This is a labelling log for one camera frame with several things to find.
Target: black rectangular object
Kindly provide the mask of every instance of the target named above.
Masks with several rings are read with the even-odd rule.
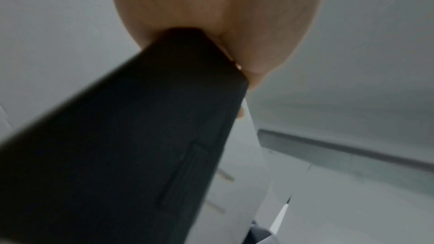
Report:
[[[184,243],[248,82],[206,35],[166,32],[0,148],[0,238]]]

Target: skin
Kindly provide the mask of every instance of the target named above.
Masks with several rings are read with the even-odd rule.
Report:
[[[257,86],[303,38],[320,0],[114,0],[128,32],[143,49],[163,31],[197,27]]]

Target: black object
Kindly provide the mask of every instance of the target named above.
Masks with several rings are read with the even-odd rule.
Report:
[[[184,243],[248,82],[172,29],[0,148],[0,238]]]

